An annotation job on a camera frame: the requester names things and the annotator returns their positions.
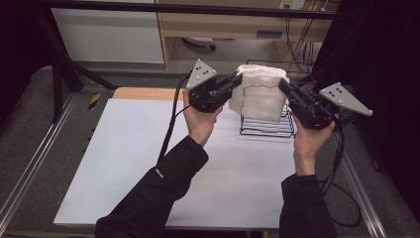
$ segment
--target hand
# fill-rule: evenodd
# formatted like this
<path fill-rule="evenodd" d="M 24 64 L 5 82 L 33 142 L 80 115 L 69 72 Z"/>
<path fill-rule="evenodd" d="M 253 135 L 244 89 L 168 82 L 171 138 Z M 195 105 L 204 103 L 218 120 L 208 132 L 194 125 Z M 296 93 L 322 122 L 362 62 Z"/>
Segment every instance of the hand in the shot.
<path fill-rule="evenodd" d="M 333 133 L 335 124 L 331 124 L 321 131 L 310 130 L 300 123 L 293 115 L 297 126 L 294 137 L 294 165 L 298 176 L 315 175 L 315 158 L 322 146 L 328 141 Z"/>
<path fill-rule="evenodd" d="M 189 105 L 188 90 L 182 90 L 184 108 Z M 197 144 L 202 147 L 207 143 L 211 133 L 213 132 L 214 123 L 223 107 L 219 107 L 213 113 L 204 113 L 195 110 L 193 107 L 188 107 L 183 111 L 186 126 L 188 128 L 188 135 Z"/>

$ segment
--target wall outlet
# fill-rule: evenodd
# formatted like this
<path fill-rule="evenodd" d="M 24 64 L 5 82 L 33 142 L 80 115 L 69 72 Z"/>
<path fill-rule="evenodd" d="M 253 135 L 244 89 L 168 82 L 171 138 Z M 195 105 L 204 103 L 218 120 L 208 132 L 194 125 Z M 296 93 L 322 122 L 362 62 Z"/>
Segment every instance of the wall outlet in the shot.
<path fill-rule="evenodd" d="M 301 10 L 305 0 L 281 0 L 279 9 Z"/>
<path fill-rule="evenodd" d="M 305 4 L 305 0 L 294 0 L 293 4 L 291 5 L 291 9 L 302 10 L 303 4 Z"/>
<path fill-rule="evenodd" d="M 278 8 L 279 9 L 291 9 L 292 4 L 293 4 L 293 0 L 281 0 Z"/>

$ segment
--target metal bracket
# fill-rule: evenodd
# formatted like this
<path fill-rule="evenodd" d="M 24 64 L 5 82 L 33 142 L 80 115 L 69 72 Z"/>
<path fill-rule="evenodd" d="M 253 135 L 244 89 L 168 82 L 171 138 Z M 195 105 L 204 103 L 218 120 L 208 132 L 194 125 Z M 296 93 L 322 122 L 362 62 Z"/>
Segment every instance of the metal bracket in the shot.
<path fill-rule="evenodd" d="M 208 81 L 216 74 L 217 71 L 215 69 L 211 68 L 209 65 L 201 61 L 201 59 L 198 59 L 195 63 L 191 75 L 189 76 L 188 82 L 186 84 L 186 89 L 191 90 L 197 87 L 198 85 L 201 85 L 204 82 Z"/>
<path fill-rule="evenodd" d="M 322 89 L 319 91 L 319 94 L 339 107 L 359 112 L 365 116 L 373 115 L 373 111 L 359 102 L 356 97 L 341 84 L 341 82 Z"/>

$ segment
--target black curtain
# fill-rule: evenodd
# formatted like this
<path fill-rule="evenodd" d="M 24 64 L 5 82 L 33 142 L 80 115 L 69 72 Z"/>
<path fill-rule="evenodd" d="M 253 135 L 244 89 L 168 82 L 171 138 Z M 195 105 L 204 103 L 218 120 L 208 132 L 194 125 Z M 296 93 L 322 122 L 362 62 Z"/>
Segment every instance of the black curtain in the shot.
<path fill-rule="evenodd" d="M 51 47 L 31 17 L 29 2 L 0 1 L 0 125 L 15 108 L 31 75 L 53 64 Z M 65 49 L 50 9 L 46 16 Z"/>
<path fill-rule="evenodd" d="M 316 89 L 350 84 L 373 110 L 358 125 L 420 222 L 420 1 L 342 0 L 340 11 L 357 17 L 332 24 L 314 69 Z"/>

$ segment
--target white cabinet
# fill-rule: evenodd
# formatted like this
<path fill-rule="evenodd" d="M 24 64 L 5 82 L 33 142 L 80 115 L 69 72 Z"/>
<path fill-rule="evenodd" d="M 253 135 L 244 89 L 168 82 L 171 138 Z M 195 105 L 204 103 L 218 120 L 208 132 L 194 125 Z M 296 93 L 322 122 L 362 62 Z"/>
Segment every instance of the white cabinet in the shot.
<path fill-rule="evenodd" d="M 156 13 L 69 9 L 52 12 L 73 60 L 163 63 Z"/>

